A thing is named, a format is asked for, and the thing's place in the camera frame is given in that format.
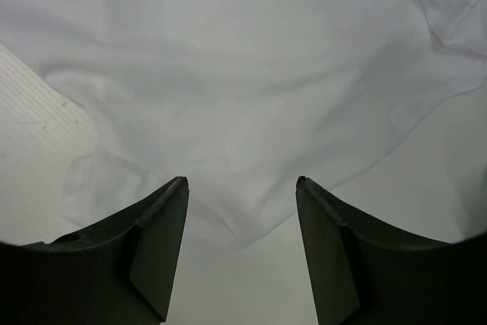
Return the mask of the white t shirt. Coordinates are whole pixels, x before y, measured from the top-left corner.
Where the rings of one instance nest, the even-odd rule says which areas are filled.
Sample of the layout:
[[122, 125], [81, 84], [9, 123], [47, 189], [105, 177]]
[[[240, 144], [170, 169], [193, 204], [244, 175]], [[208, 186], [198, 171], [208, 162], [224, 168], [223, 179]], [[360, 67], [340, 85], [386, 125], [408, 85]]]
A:
[[62, 197], [87, 224], [189, 180], [190, 241], [243, 247], [486, 80], [486, 0], [1, 0], [1, 44], [97, 130]]

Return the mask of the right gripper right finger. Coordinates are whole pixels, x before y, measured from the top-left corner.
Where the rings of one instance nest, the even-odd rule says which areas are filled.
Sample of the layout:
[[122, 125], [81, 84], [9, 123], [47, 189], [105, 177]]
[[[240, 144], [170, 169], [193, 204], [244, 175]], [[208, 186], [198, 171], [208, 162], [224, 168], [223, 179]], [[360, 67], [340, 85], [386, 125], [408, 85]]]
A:
[[484, 324], [486, 236], [394, 227], [300, 177], [296, 202], [321, 324]]

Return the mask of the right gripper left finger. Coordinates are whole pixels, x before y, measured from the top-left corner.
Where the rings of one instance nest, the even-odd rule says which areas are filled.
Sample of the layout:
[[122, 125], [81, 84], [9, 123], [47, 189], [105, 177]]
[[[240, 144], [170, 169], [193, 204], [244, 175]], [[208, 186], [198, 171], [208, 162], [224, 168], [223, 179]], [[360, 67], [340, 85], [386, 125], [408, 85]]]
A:
[[46, 244], [1, 245], [3, 324], [159, 324], [167, 319], [189, 184], [175, 177]]

